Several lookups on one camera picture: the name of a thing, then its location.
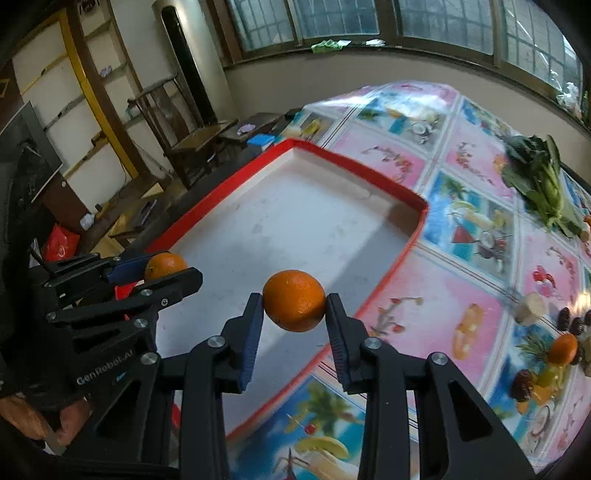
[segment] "window frame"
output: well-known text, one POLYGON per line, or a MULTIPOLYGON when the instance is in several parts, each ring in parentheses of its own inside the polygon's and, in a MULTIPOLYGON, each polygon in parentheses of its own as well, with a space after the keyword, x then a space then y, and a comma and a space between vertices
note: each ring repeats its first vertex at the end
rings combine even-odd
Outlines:
MULTIPOLYGON (((227 58, 225 60, 227 66, 260 57, 269 57, 275 54, 289 53, 291 51, 307 50, 312 45, 321 42, 322 40, 327 40, 328 38, 335 41, 352 40, 357 43, 371 40, 373 38, 380 38, 386 42, 388 47, 393 47, 396 50, 407 51, 409 53, 416 52, 420 54, 435 53, 438 54, 438 56, 449 57, 456 62, 465 64, 469 67, 484 67, 486 70, 492 71, 506 78, 510 83, 516 83, 518 86, 523 86, 542 96, 546 100, 549 100, 554 105, 557 105, 556 96, 560 92, 556 88, 541 80, 534 74, 503 59, 504 39, 502 33, 502 0, 489 0, 492 20, 492 54, 482 53, 477 50, 446 42, 402 35, 402 14, 399 0, 374 0, 378 28, 381 32, 378 35, 331 35, 330 37, 298 38, 298 30, 290 8, 290 0, 283 0, 283 2, 287 10, 294 39, 292 41, 278 43, 256 50, 245 51, 242 48, 236 26, 233 22, 229 1, 206 0, 212 16, 218 16, 220 18, 219 22, 214 20, 214 26, 220 38, 220 42, 222 43, 222 48, 224 51, 234 51, 234 55, 226 55, 227 58)), ((583 101, 583 94, 585 91, 589 90, 590 86, 591 82, 589 81, 588 71, 583 65, 582 84, 580 88, 581 103, 583 101)), ((580 122, 587 129, 591 127, 591 118, 587 118, 586 123, 581 122, 578 119, 575 120, 580 122)))

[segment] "shelf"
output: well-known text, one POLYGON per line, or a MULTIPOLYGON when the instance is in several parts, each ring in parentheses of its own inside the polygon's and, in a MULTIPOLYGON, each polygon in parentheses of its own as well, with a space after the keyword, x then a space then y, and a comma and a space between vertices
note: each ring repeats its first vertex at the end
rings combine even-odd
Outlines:
POLYGON ((109 73, 107 76, 100 77, 100 78, 103 81, 110 82, 114 78, 118 77, 121 73, 124 73, 126 68, 127 68, 127 62, 125 61, 121 65, 119 65, 117 68, 114 68, 113 71, 111 73, 109 73))
POLYGON ((81 93, 79 96, 74 98, 70 103, 68 103, 64 108, 62 108, 55 117, 49 120, 47 125, 43 127, 43 131, 47 132, 61 117, 63 117, 66 113, 72 110, 76 105, 78 105, 82 100, 84 100, 84 98, 84 93, 81 93))
POLYGON ((60 55, 58 58, 52 60, 51 62, 49 62, 49 64, 46 65, 45 68, 43 68, 43 70, 41 71, 41 73, 35 78, 33 79, 29 85, 27 85, 23 91, 21 92, 21 96, 24 95, 25 93, 27 93, 31 87, 33 85, 35 85, 39 80, 41 80, 41 78, 43 78, 43 76, 49 72, 52 68, 57 67, 62 60, 65 60, 66 58, 68 58, 68 54, 67 53, 63 53, 62 55, 60 55))
POLYGON ((101 23, 101 25, 96 27, 94 30, 89 32, 87 35, 85 35, 84 39, 86 41, 92 40, 93 38, 98 37, 99 35, 102 35, 103 33, 108 32, 110 27, 111 27, 111 19, 108 19, 104 23, 101 23))
POLYGON ((101 138, 94 147, 92 147, 84 157, 78 160, 74 165, 72 165, 66 172, 64 172, 64 178, 67 180, 69 179, 74 173, 78 171, 78 169, 84 165, 84 163, 88 162, 92 157, 94 157, 105 145, 108 145, 109 141, 106 138, 101 138))
POLYGON ((122 120, 121 122, 123 123, 123 126, 125 128, 129 128, 132 125, 135 125, 138 122, 141 122, 144 119, 144 116, 139 113, 138 115, 135 115, 133 118, 129 118, 127 120, 122 120))

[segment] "window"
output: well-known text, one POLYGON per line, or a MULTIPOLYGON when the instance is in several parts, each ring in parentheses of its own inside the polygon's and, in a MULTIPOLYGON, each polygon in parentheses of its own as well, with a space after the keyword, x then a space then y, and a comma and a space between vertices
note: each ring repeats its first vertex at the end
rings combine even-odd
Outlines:
POLYGON ((492 55, 488 0, 400 0, 402 34, 492 55))
POLYGON ((294 39, 283 0, 230 0, 230 5, 245 51, 294 39))
POLYGON ((581 62, 550 17, 531 0, 503 0, 502 9, 503 59, 559 91, 580 88, 581 62))
POLYGON ((227 1, 247 57, 272 45, 381 38, 389 46, 469 60, 552 100, 568 82, 583 87, 579 58, 533 0, 227 1))
POLYGON ((374 0, 294 0, 303 38, 379 33, 374 0))

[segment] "green cloth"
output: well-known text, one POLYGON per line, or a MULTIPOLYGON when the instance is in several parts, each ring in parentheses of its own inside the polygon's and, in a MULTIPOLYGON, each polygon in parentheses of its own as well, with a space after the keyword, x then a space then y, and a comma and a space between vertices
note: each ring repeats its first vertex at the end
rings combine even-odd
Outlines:
POLYGON ((333 40, 323 40, 316 45, 312 45, 312 53, 325 53, 327 51, 342 50, 343 46, 333 40))

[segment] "bok choy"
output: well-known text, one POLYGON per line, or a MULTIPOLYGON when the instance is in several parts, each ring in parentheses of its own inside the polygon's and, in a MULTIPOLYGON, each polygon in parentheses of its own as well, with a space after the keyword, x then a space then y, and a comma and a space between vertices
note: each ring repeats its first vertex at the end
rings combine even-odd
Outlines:
POLYGON ((509 164, 502 170, 503 181, 525 199, 529 210, 538 212, 550 229, 558 227, 565 236, 579 236, 583 217, 565 200, 560 184, 560 153, 551 135, 540 137, 517 135, 505 141, 509 164))

